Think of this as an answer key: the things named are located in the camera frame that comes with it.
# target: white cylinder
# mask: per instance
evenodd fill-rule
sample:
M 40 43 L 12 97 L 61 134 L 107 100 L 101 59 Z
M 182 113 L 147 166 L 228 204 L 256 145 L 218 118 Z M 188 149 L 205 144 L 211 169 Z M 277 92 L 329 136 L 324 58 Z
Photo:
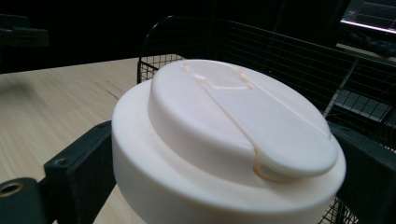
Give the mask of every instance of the white cylinder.
M 120 98 L 112 137 L 120 191 L 149 224 L 318 223 L 346 173 L 313 105 L 229 63 L 164 66 Z

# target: wooden table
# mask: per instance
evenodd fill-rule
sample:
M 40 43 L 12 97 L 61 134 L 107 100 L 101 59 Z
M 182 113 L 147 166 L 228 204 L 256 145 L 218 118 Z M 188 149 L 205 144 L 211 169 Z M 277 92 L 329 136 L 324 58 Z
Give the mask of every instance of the wooden table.
M 111 120 L 136 84 L 137 59 L 0 75 L 0 183 L 37 181 L 43 165 L 93 126 Z M 116 186 L 94 223 L 145 223 Z

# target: black wire mesh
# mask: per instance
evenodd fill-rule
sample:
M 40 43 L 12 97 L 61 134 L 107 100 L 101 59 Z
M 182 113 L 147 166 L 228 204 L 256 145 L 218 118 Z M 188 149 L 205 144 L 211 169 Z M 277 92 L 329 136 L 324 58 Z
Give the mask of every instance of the black wire mesh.
M 137 83 L 183 59 L 238 64 L 306 97 L 327 121 L 396 148 L 396 67 L 234 21 L 166 18 L 148 33 Z M 319 223 L 358 223 L 337 198 Z

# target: screw hole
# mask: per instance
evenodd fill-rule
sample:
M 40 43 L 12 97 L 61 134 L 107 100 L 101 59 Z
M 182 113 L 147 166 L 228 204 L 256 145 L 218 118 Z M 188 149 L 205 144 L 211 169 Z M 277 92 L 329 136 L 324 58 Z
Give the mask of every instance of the screw hole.
M 5 198 L 18 193 L 21 189 L 23 189 L 23 184 L 21 182 L 9 183 L 0 188 L 0 198 Z

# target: metal wire rack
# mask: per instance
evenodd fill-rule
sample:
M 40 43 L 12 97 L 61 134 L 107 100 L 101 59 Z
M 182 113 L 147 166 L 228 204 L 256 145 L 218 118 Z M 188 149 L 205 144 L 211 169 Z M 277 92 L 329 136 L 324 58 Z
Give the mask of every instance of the metal wire rack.
M 273 77 L 307 98 L 333 123 L 396 148 L 396 64 L 276 34 L 235 21 L 168 17 L 148 33 L 137 83 L 182 59 L 234 63 Z M 319 223 L 359 223 L 334 198 Z

